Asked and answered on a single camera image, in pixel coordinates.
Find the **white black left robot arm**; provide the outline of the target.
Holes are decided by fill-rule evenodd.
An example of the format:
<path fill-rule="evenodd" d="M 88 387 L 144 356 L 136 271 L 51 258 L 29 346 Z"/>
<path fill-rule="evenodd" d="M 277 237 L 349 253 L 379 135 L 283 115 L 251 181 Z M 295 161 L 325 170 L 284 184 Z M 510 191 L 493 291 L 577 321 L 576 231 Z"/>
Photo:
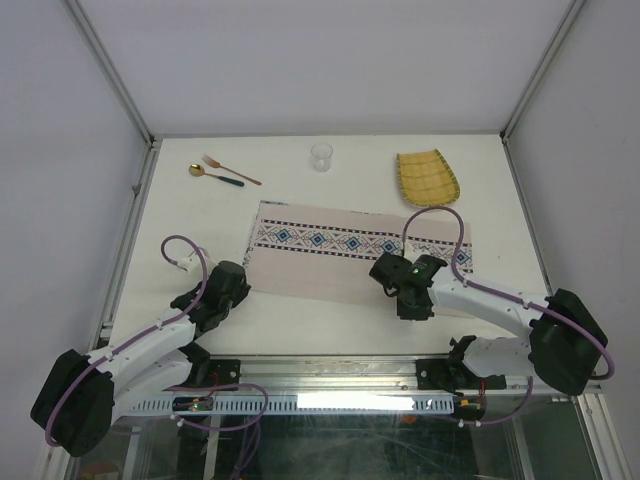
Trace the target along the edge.
<path fill-rule="evenodd" d="M 221 261 L 205 282 L 176 297 L 146 328 L 117 346 L 55 361 L 30 411 L 46 438 L 73 457 L 93 450 L 134 406 L 173 387 L 219 386 L 210 353 L 199 344 L 248 295 L 245 269 Z"/>

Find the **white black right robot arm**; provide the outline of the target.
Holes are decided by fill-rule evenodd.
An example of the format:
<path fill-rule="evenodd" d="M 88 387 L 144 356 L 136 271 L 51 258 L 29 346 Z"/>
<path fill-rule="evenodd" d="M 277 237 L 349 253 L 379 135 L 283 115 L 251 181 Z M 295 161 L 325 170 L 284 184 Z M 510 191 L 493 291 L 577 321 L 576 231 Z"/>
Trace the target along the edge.
<path fill-rule="evenodd" d="M 465 313 L 508 332 L 487 339 L 452 340 L 447 357 L 427 368 L 436 387 L 458 394 L 503 376 L 536 377 L 569 396 L 582 394 L 604 359 L 608 339 L 584 303 L 571 291 L 526 295 L 481 284 L 444 260 L 421 255 L 410 261 L 382 254 L 369 271 L 395 299 L 402 320 L 428 320 L 436 309 Z"/>

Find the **patterned white placemat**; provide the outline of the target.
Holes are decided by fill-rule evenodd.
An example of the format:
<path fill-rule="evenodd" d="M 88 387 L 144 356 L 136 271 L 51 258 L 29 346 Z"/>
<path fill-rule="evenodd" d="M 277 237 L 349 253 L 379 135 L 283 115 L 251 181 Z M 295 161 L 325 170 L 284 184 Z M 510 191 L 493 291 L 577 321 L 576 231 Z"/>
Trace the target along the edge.
<path fill-rule="evenodd" d="M 400 255 L 406 219 L 323 207 L 260 203 L 244 258 L 253 289 L 393 314 L 369 277 L 384 253 Z"/>

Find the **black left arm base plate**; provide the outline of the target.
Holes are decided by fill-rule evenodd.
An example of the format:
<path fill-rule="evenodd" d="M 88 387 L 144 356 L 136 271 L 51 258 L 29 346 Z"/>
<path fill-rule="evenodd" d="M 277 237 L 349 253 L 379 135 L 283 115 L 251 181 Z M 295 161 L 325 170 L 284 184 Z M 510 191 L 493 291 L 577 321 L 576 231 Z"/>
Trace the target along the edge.
<path fill-rule="evenodd" d="M 229 387 L 237 390 L 241 378 L 241 361 L 239 359 L 211 359 L 207 367 L 203 385 L 206 389 Z"/>

